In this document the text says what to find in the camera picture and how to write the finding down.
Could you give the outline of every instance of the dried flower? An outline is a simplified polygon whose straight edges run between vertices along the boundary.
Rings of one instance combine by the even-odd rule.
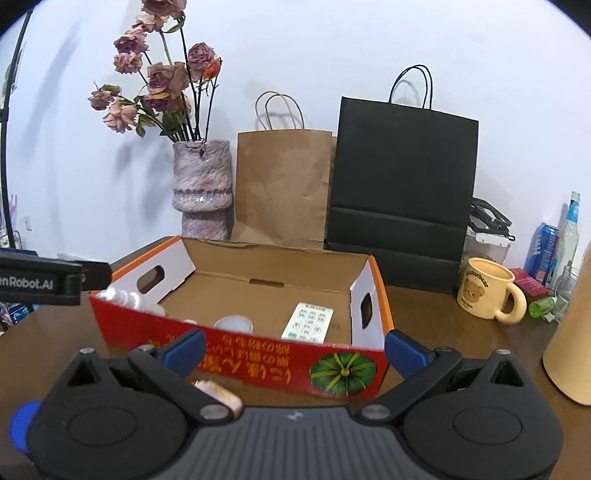
[[[137,20],[137,23],[134,27],[137,25],[143,25],[146,32],[152,33],[154,31],[159,32],[162,30],[164,24],[168,21],[168,15],[165,17],[159,17],[158,15],[142,10],[135,19]]]
[[[143,53],[148,50],[146,35],[148,32],[143,25],[138,25],[126,31],[113,44],[119,53]]]
[[[174,65],[154,63],[148,67],[148,91],[157,99],[164,99],[170,94],[172,98],[180,96],[189,86],[189,74],[185,64],[177,61]]]
[[[113,61],[115,71],[119,73],[137,73],[142,67],[142,55],[137,53],[120,53]]]
[[[99,90],[110,92],[114,97],[119,96],[121,93],[121,87],[119,85],[109,85],[108,83],[105,83]]]
[[[213,48],[209,45],[203,42],[197,43],[189,50],[189,68],[194,72],[203,72],[211,65],[215,56]]]
[[[187,0],[142,0],[143,10],[158,17],[170,15],[173,18],[181,18],[187,7]]]
[[[215,57],[209,67],[203,72],[203,81],[208,82],[217,77],[222,69],[222,59]]]
[[[170,94],[165,98],[154,98],[151,95],[144,95],[143,100],[157,112],[177,112],[184,109],[182,98],[173,98]]]
[[[137,113],[136,105],[121,105],[121,99],[117,98],[109,107],[109,113],[103,117],[103,122],[111,130],[124,133],[131,130],[131,125],[135,125]]]
[[[107,107],[114,100],[111,92],[105,90],[95,90],[88,97],[90,100],[90,106],[95,110],[106,110]]]

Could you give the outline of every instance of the glass cup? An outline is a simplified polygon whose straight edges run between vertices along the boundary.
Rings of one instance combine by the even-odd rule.
[[[574,288],[577,286],[579,273],[578,268],[574,268],[572,265],[566,265],[558,281],[556,287],[556,305],[554,305],[554,309],[552,310],[558,322],[566,315],[570,299],[573,297]]]

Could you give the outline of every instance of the red box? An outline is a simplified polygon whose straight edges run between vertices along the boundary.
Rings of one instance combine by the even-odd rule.
[[[178,320],[92,297],[107,343],[165,345],[194,328],[183,321],[191,318],[206,335],[198,367],[208,373],[318,397],[377,395],[388,368],[384,336],[393,324],[373,257],[175,238],[116,272],[112,286],[139,293],[138,280],[158,269],[163,279],[145,297]],[[368,299],[372,320],[363,320]],[[334,310],[325,343],[280,338],[298,300]],[[231,313],[244,313],[259,335],[213,328]],[[335,382],[320,388],[332,374]]]
[[[523,290],[529,301],[539,300],[550,295],[550,290],[520,268],[512,268],[515,284]]]

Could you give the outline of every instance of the brown paper bag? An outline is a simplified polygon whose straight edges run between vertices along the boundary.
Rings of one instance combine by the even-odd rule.
[[[266,126],[257,104],[268,93],[273,95],[265,104]],[[287,105],[294,129],[273,129],[268,103],[276,96]],[[302,128],[297,128],[286,98],[297,106]],[[231,240],[322,249],[332,133],[305,129],[300,107],[288,95],[265,92],[255,110],[264,130],[238,134],[236,223]]]

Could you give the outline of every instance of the silver screw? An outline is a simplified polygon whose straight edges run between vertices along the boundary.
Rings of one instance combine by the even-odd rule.
[[[390,409],[383,405],[371,404],[361,409],[361,415],[368,420],[383,420],[390,416]]]
[[[212,403],[205,405],[199,414],[206,420],[221,420],[225,419],[230,413],[230,409],[225,405]]]

